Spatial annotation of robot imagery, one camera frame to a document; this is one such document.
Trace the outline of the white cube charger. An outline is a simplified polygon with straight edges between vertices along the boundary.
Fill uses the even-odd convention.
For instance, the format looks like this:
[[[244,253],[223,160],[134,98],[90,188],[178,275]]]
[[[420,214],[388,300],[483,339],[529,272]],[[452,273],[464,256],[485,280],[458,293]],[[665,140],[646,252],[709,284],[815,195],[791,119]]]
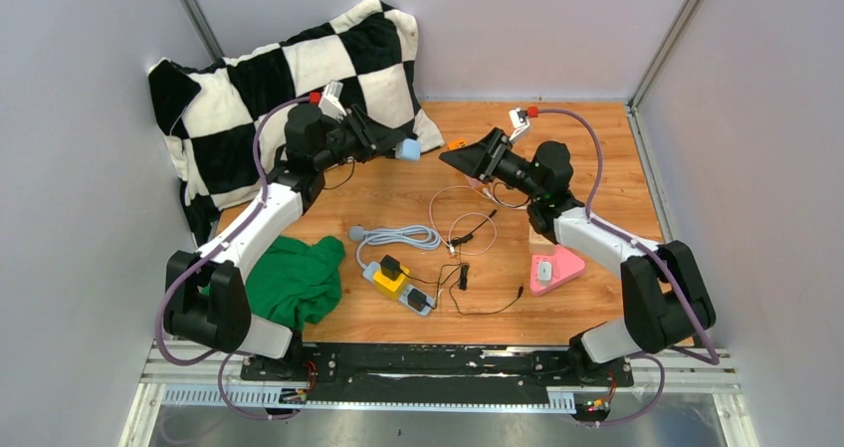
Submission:
[[[553,278],[553,266],[550,262],[541,261],[536,265],[535,279],[542,286],[547,286]]]

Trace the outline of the green cloth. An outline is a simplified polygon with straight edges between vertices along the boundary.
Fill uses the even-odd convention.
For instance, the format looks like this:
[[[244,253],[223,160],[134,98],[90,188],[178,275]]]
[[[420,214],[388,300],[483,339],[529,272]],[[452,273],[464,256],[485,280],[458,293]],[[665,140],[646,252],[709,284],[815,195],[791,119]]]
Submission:
[[[320,323],[341,301],[345,256],[342,242],[333,236],[312,245],[278,236],[247,277],[252,313],[295,331]]]

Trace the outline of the grey blue small charger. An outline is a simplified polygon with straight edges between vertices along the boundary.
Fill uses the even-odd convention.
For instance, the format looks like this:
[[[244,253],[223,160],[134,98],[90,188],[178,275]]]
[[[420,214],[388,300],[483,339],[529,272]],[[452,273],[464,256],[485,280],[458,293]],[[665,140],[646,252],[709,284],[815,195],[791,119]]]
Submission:
[[[416,139],[405,138],[394,148],[396,159],[418,161],[421,157],[421,145]]]

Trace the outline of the black adapter with thin cable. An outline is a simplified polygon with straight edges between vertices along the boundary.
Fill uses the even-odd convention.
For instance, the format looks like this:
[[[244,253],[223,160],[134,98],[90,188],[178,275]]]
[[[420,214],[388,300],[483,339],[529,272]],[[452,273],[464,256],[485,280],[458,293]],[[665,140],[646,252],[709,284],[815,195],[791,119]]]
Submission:
[[[467,213],[465,215],[461,215],[456,222],[466,218],[467,216],[479,216],[482,218],[482,221],[468,233],[460,236],[451,237],[445,245],[447,248],[450,249],[452,255],[456,255],[458,258],[457,263],[447,263],[441,266],[440,271],[438,273],[438,277],[435,282],[427,282],[420,280],[423,284],[431,284],[434,287],[433,296],[429,296],[427,293],[424,293],[418,288],[413,288],[408,292],[407,302],[410,308],[417,310],[419,313],[425,311],[426,309],[430,309],[431,311],[435,311],[439,307],[440,297],[442,294],[442,290],[445,288],[445,284],[448,280],[459,270],[465,270],[469,268],[469,265],[463,261],[463,248],[464,246],[469,243],[472,239],[475,238],[475,234],[478,230],[480,230],[484,225],[490,224],[494,230],[493,240],[490,242],[487,249],[490,249],[495,240],[498,236],[498,228],[495,224],[494,218],[498,214],[498,209],[491,210],[488,214],[483,214],[482,212],[472,212]]]

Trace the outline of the light blue power strip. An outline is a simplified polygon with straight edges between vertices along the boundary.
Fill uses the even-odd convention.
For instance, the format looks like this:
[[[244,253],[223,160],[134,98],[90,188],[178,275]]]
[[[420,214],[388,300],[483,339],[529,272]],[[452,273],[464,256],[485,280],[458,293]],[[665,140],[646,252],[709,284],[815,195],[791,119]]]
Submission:
[[[379,262],[370,262],[364,268],[362,273],[362,276],[373,286],[373,275],[375,273],[375,269],[379,266],[381,266]],[[415,285],[413,285],[410,279],[410,284],[407,286],[407,289],[404,294],[400,297],[398,301],[394,302],[404,306],[411,312],[421,317],[427,317],[431,314],[434,309],[435,299],[421,291]]]

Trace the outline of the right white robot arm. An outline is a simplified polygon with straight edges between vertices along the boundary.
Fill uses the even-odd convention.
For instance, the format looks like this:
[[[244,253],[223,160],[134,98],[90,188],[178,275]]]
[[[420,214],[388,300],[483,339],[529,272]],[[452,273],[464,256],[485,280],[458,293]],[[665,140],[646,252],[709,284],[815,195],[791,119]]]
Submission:
[[[621,357],[680,351],[679,341],[704,336],[715,324],[715,309],[691,248],[678,240],[639,238],[577,200],[569,188],[573,167],[565,144],[543,142],[532,159],[525,159],[494,128],[481,140],[439,157],[471,178],[500,180],[525,194],[534,232],[585,255],[620,280],[622,316],[569,341],[568,370],[577,382],[595,383],[608,363]]]

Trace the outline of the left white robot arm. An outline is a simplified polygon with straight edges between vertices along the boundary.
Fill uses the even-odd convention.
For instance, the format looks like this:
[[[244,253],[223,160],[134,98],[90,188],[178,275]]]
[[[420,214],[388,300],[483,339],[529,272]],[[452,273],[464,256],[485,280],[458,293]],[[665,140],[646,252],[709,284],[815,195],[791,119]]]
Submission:
[[[196,251],[178,251],[168,260],[164,297],[155,316],[159,352],[176,365],[194,364],[202,355],[178,358],[165,346],[167,334],[216,351],[266,357],[281,380],[297,378],[305,354],[293,346],[292,328],[263,319],[250,308],[245,283],[278,235],[302,218],[324,189],[325,172],[348,160],[365,163],[394,155],[416,161],[418,140],[389,128],[359,108],[323,108],[302,97],[272,110],[288,113],[287,157],[267,172],[257,169],[260,190],[249,207],[222,234]]]

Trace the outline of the pink power strip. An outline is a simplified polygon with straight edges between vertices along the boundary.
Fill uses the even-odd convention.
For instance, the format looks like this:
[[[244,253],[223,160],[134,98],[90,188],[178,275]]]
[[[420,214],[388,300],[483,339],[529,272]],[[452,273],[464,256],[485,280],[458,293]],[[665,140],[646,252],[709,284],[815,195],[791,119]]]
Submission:
[[[538,262],[547,261],[553,266],[553,278],[547,286],[536,282],[535,273]],[[585,262],[568,249],[556,245],[551,256],[531,255],[529,291],[535,297],[540,297],[561,287],[562,285],[580,277],[585,271]]]

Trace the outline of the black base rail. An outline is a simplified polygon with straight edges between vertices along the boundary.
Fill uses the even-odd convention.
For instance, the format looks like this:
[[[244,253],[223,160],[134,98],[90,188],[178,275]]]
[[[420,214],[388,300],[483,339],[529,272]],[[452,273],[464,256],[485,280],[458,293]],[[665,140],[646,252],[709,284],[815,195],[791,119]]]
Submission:
[[[316,409],[553,413],[603,417],[634,383],[629,361],[581,372],[563,349],[502,345],[306,343],[276,360],[211,359],[195,379],[170,378],[162,403],[233,405],[279,415]]]

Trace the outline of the beige cube socket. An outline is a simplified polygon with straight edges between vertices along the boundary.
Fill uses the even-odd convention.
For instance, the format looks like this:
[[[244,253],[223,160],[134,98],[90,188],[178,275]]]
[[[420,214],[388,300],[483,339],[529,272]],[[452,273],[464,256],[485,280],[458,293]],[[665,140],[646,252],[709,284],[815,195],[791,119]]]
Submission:
[[[555,252],[556,245],[548,241],[543,235],[535,232],[532,228],[528,230],[528,249],[532,255],[551,256]]]

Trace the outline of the pink cube socket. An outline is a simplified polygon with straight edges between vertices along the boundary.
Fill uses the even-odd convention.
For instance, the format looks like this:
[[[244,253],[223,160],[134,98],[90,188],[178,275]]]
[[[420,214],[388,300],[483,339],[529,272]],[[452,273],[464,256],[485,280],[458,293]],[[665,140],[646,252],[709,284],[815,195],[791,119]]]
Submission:
[[[482,182],[477,178],[466,176],[466,181],[469,187],[475,190],[483,190],[487,187],[487,184],[485,182]]]

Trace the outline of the yellow cube socket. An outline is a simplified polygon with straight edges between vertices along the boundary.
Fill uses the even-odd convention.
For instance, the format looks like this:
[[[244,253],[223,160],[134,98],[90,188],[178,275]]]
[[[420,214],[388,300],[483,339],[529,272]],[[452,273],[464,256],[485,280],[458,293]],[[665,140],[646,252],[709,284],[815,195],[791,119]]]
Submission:
[[[395,278],[392,278],[383,267],[379,266],[375,269],[373,284],[381,294],[393,301],[398,301],[410,284],[410,278],[401,270]]]

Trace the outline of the black tp-link power adapter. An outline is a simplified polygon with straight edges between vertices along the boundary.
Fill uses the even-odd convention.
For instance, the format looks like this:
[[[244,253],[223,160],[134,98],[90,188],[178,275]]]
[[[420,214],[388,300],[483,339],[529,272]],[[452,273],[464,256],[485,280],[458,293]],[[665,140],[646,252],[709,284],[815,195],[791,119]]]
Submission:
[[[392,278],[395,278],[398,271],[401,270],[403,273],[407,274],[410,277],[411,281],[416,281],[416,282],[419,282],[419,283],[421,283],[420,280],[426,281],[426,280],[423,280],[421,278],[411,276],[410,272],[406,268],[404,268],[398,260],[396,260],[395,258],[393,258],[391,256],[385,255],[383,257],[383,259],[381,260],[380,265],[381,265],[381,267],[383,267],[387,271],[387,273]],[[465,270],[459,270],[458,271],[460,273],[460,276],[459,276],[459,279],[457,281],[457,284],[460,285],[461,287],[468,286],[469,268],[467,268]],[[511,302],[506,304],[504,307],[497,309],[495,311],[487,311],[487,312],[463,312],[461,310],[460,306],[459,306],[459,303],[457,302],[456,298],[454,297],[452,291],[453,291],[453,287],[449,287],[448,288],[449,297],[450,297],[451,301],[453,302],[454,307],[455,307],[455,309],[457,310],[457,312],[460,316],[493,316],[493,315],[497,315],[499,313],[502,313],[502,312],[506,311],[507,309],[509,309],[511,306],[513,306],[524,295],[525,287],[519,286],[515,298]]]

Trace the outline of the orange power strip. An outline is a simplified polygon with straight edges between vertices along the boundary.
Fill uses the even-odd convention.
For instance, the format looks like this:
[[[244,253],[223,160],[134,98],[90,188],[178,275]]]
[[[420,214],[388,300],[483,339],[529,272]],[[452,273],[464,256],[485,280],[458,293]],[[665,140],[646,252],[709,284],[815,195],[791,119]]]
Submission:
[[[449,150],[455,150],[455,149],[459,149],[459,148],[464,148],[464,147],[466,147],[468,144],[469,144],[469,143],[468,143],[468,142],[467,142],[464,138],[458,138],[458,139],[455,139],[455,140],[450,141],[450,142],[447,144],[447,148],[448,148]]]

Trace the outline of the black white checkered pillow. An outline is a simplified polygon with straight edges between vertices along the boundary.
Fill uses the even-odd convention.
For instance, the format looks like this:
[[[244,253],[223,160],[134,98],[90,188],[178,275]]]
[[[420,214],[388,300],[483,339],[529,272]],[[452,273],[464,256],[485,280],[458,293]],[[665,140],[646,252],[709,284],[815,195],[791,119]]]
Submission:
[[[252,200],[272,170],[293,99],[339,82],[340,104],[417,140],[443,135],[414,91],[416,19],[381,0],[362,0],[285,41],[204,69],[162,59],[150,68],[154,116],[180,182],[179,200],[197,244],[221,213]]]

